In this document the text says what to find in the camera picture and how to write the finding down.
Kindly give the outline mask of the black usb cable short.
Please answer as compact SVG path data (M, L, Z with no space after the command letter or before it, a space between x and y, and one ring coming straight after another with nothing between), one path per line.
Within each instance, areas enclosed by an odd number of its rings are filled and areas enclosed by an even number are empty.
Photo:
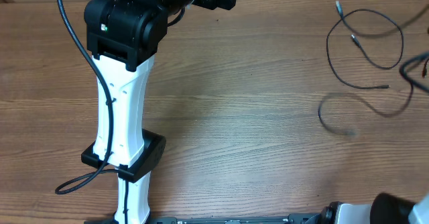
M322 107L323 107L324 103L327 102L328 100L334 99L334 98L350 98L350 99L354 99L354 100L362 103L364 106L366 106L372 112L374 112L375 114L382 116L384 118L392 118L392 117L395 117L397 115L400 115L401 113L403 113L408 108L408 106L412 100L413 94L414 94L414 89L419 89L425 93L428 92L428 86L426 86L423 83L419 82L418 80L410 77L408 74L409 71L416 68L421 63L424 63L424 67L422 69L422 76L423 77L428 76L428 53L424 52L424 53L419 54L413 58L410 58L409 60L407 60L405 62L402 61L402 59L404 57L404 49L405 49L404 28L406 26L410 25L412 23L412 20L409 20L409 21L405 22L404 24L400 25L396 21L394 21L392 18L388 17L386 14L384 14L380 11L373 10L373 9L355 9L353 11L345 13L343 11L343 7L342 7L340 1L335 1L335 7L336 7L336 11L339 15L339 20L337 21L336 24L333 25L332 29L330 29L330 31L326 35L326 58L328 61L328 65L330 66L330 69L332 70L332 73L337 78L337 80L339 80L341 83L343 83L344 85L346 85L348 87L351 87L353 89L359 89L359 90L368 90L368 91L369 90L381 90L381 89L388 89L390 87L389 85L375 85L375 86L365 86L365 87L364 86L358 86L358 85L351 84L351 83L347 82L346 80L344 80L343 78L340 77L340 75L336 71L334 64L332 63L332 60L330 57L329 40L330 40L331 33L335 30L335 28L338 26L338 24L341 23L351 32L352 41L354 42L356 47L358 47L358 49L361 51L362 55L364 56L366 61L368 61L368 63L370 63L370 65L372 65L372 66L374 66L380 70L391 70L394 68L398 68L398 71L399 71L399 74L401 75L401 77L406 82L408 82L408 84L410 85L410 92L408 94L408 98L406 99L406 102L401 106L401 108L399 108L398 110L391 112L391 113L379 111L373 105L371 105L368 101L366 101L365 99L361 98L359 95L356 95L354 93L330 93L327 96L325 96L321 100L321 102L318 106L318 119L319 119L319 122L321 123L321 125L323 126L323 128L325 128L325 130L327 130L328 132L335 134L335 135L354 136L355 132L351 129L341 129L341 128L337 128L337 127L332 127L325 122L325 120L322 117ZM389 21L394 26L394 28L392 30L389 30L389 31L386 31L386 32L383 32L380 34L363 34L359 31L357 31L356 29L354 29L353 27L350 26L350 24L347 22L347 18L350 15L357 13L357 12L361 12L361 11L373 13L373 14L376 14L376 15L386 19L387 21ZM376 64L374 61L372 61L372 59L366 53L364 47L362 46L362 44L360 43L360 41L358 39L359 36L364 37L364 38L382 38L382 37L386 37L386 36L394 34L394 33L398 33L400 35L401 45L400 45L400 53L399 53L397 62L392 64L391 66L381 66L379 64Z

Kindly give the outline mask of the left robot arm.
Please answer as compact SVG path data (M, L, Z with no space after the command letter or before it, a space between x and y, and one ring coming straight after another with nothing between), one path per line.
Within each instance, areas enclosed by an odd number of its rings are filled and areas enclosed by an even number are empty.
M81 155L94 168L112 165L118 176L113 223L147 223L151 171L166 140L142 127L145 89L169 17L197 5L232 9L237 0L91 0L84 10L87 48L101 72L97 136Z

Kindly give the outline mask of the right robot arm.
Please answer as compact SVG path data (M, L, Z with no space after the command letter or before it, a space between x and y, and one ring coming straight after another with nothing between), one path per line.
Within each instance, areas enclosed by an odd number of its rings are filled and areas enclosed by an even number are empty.
M428 224L428 197L415 203L386 192L371 204L333 202L307 224Z

